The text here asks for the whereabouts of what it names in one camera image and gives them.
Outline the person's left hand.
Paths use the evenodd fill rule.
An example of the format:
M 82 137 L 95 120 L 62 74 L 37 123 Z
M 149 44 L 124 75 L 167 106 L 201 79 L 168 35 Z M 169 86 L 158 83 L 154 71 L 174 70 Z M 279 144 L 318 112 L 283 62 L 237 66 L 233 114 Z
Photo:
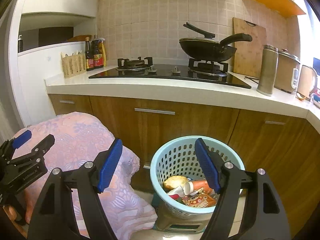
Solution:
M 18 194 L 16 199 L 22 207 L 18 211 L 12 204 L 7 204 L 2 207 L 3 211 L 11 221 L 15 229 L 24 237 L 28 236 L 28 228 L 33 214 L 35 202 L 28 190 L 23 190 Z

